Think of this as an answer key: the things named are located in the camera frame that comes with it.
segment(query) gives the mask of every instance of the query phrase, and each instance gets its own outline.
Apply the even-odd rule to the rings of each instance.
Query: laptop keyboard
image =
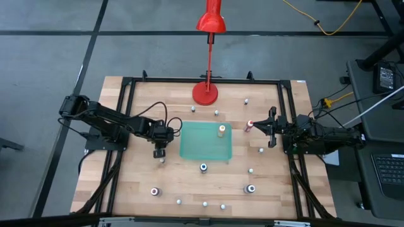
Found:
[[[373,162],[381,183],[404,185],[404,155],[374,154]]]

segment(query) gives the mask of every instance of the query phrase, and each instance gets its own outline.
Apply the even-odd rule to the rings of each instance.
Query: wooden tabletop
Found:
[[[102,105],[116,108],[121,81],[122,77],[105,78],[99,100]],[[291,84],[297,114],[308,114],[311,103],[306,82],[291,81]],[[270,149],[269,137],[261,131],[253,128],[246,133],[242,130],[248,120],[268,118],[272,106],[280,113],[276,86],[216,84],[218,100],[207,107],[193,101],[193,86],[193,83],[136,83],[131,115],[163,101],[169,119],[228,122],[232,125],[232,159],[229,162],[206,161],[208,173],[201,174],[201,161],[184,160],[179,156],[181,137],[176,137],[167,146],[166,162],[162,164],[153,158],[153,144],[131,135],[122,159],[113,213],[125,216],[295,219],[290,170],[283,153],[282,138],[277,136],[278,145]],[[286,90],[283,94],[290,121]],[[248,105],[244,105],[246,98],[249,99]],[[195,113],[191,112],[192,106],[196,107]],[[219,116],[214,115],[215,110],[220,112]],[[144,116],[164,119],[163,107],[157,105]],[[176,129],[179,123],[173,120],[170,126]],[[264,148],[264,153],[259,154],[259,148]],[[105,154],[105,151],[96,151],[83,162],[71,211],[78,210],[99,185]],[[314,155],[305,155],[305,158],[312,191],[328,212],[336,215],[323,162]],[[254,170],[253,174],[248,174],[249,168]],[[249,184],[256,186],[255,193],[243,192]],[[150,194],[153,187],[162,190],[160,197]],[[104,194],[103,211],[108,194],[109,187]],[[307,215],[302,190],[300,196]],[[177,205],[177,199],[182,201],[181,205]],[[221,204],[226,205],[225,210],[220,209]]]

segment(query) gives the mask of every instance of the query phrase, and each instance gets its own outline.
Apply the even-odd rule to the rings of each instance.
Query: concrete floor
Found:
[[[327,30],[337,28],[355,6],[315,0],[290,2],[321,20]],[[3,0],[0,30],[93,30],[101,3]],[[393,23],[392,28],[399,28],[391,3],[381,1],[380,6]],[[110,0],[101,30],[193,31],[204,8],[202,0]],[[317,31],[310,19],[281,0],[223,0],[222,16],[229,31]],[[343,30],[384,31],[370,3],[364,3]],[[74,88],[89,40],[89,36],[0,36],[0,137],[26,147],[21,153],[4,149],[0,154],[0,219],[30,215],[60,128],[57,111],[64,96]],[[217,36],[212,68],[226,78],[245,78],[252,71],[257,79],[303,79],[311,101],[317,103],[343,87],[338,78],[345,75],[347,61],[364,58],[384,41],[381,37]],[[206,49],[205,36],[98,37],[81,94],[97,100],[105,76],[140,76],[143,69],[149,76],[197,77],[206,70]],[[395,53],[391,59],[397,60]],[[335,112],[335,117],[346,122],[357,114],[357,107],[351,105]],[[326,118],[322,123],[335,125]],[[81,131],[88,129],[83,124],[72,126]],[[69,212],[84,143],[80,136],[68,134],[45,216]],[[332,179],[330,184],[340,218],[404,225],[357,209],[357,184]]]

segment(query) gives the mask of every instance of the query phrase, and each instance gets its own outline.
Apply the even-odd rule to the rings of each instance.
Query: small bottle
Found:
[[[221,125],[219,127],[218,132],[217,132],[217,136],[218,137],[223,137],[223,135],[225,134],[225,130],[226,130],[226,127],[224,125]]]
[[[254,126],[254,122],[252,120],[247,121],[246,126],[244,126],[244,132],[249,132]]]
[[[158,188],[152,188],[150,190],[150,193],[151,193],[152,196],[160,196],[160,195],[162,195],[161,189],[158,189]]]
[[[208,166],[205,163],[202,163],[199,169],[201,170],[201,173],[206,173],[208,171]]]
[[[250,194],[253,192],[255,192],[255,186],[247,185],[246,187],[244,187],[244,193]]]

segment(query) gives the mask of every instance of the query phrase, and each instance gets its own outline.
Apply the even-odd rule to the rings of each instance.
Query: green mat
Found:
[[[226,127],[218,137],[221,125]],[[227,161],[232,158],[232,126],[228,123],[183,122],[179,154],[187,160]]]

